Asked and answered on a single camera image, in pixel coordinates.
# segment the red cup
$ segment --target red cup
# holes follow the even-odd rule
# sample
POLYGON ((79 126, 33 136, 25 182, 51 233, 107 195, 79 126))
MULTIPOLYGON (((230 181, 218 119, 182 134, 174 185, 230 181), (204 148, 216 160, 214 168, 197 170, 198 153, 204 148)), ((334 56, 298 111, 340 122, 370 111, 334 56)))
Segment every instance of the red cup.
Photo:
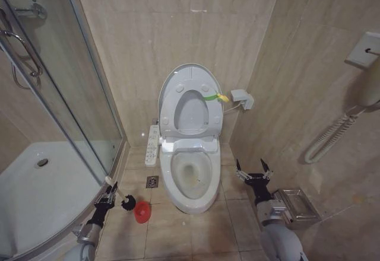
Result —
POLYGON ((144 200, 138 202, 133 209, 133 213, 135 214, 136 221, 139 224, 144 224, 149 220, 151 215, 149 203, 144 200))

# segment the shower door handle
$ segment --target shower door handle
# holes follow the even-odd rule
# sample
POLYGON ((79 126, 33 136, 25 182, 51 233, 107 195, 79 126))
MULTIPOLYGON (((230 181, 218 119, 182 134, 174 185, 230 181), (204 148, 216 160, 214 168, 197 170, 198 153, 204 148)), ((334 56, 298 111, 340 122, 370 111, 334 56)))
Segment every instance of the shower door handle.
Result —
POLYGON ((1 36, 7 36, 7 37, 14 37, 14 38, 16 38, 23 45, 23 47, 25 48, 25 50, 28 53, 29 57, 32 59, 34 65, 36 66, 36 69, 33 69, 33 68, 29 67, 30 70, 31 70, 31 72, 29 73, 29 75, 32 76, 32 77, 37 78, 37 84, 40 85, 40 78, 39 78, 39 76, 41 76, 41 74, 42 74, 42 68, 37 63, 37 60, 34 58, 33 53, 30 51, 30 49, 26 45, 25 40, 22 37, 20 37, 18 34, 12 32, 12 31, 0 30, 0 35, 1 36))

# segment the bathroom floor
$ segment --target bathroom floor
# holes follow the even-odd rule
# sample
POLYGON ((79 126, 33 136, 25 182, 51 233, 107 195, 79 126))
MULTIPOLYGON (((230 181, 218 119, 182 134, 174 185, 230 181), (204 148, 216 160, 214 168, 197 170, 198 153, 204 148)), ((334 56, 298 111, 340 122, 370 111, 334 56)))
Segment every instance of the bathroom floor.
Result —
POLYGON ((179 211, 166 195, 160 167, 144 165, 145 147, 131 148, 119 187, 126 195, 151 203, 151 218, 138 224, 120 206, 110 210, 97 248, 97 261, 264 261, 259 226, 247 188, 235 176, 228 144, 221 147, 221 183, 211 208, 198 215, 179 211), (159 187, 146 189, 146 177, 160 176, 159 187))

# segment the toilet brush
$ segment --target toilet brush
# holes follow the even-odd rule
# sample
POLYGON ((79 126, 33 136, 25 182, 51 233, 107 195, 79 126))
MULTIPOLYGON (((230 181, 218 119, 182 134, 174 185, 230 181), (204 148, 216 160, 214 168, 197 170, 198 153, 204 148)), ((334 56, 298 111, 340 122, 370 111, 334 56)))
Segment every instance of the toilet brush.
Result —
POLYGON ((136 200, 132 195, 124 195, 123 192, 118 188, 118 182, 113 182, 111 177, 106 176, 105 181, 108 185, 114 186, 116 184, 116 191, 119 194, 119 196, 123 199, 121 202, 121 206, 126 209, 127 211, 131 211, 135 208, 136 200))

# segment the toilet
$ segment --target toilet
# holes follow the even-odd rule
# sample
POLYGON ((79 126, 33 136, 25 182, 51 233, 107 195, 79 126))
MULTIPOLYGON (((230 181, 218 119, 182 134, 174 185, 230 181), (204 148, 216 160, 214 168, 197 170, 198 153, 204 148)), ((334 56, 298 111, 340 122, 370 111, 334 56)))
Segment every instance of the toilet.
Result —
POLYGON ((188 214, 206 211, 218 192, 223 103, 210 100, 217 93, 211 72, 189 63, 170 73, 159 96, 163 182, 175 206, 188 214))

